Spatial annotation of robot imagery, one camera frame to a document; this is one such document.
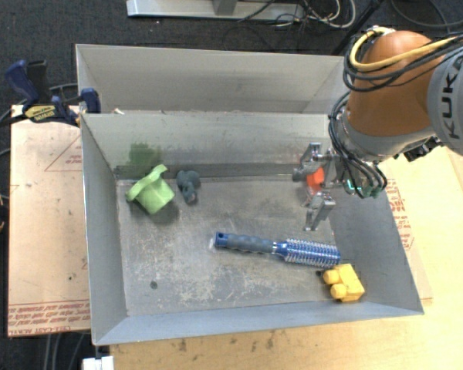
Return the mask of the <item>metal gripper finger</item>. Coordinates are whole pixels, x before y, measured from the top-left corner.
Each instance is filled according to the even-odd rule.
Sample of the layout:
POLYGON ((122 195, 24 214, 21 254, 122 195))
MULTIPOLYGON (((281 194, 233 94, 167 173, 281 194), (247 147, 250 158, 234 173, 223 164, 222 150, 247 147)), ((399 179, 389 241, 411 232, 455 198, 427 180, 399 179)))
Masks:
POLYGON ((306 221, 303 230, 314 231, 322 220, 326 220, 336 201, 330 192, 318 192, 306 203, 306 221))
POLYGON ((316 175, 319 182, 325 181, 325 168, 329 156, 321 152, 322 144, 311 142, 299 159, 299 165, 293 169, 292 180, 298 182, 306 180, 308 176, 316 175))

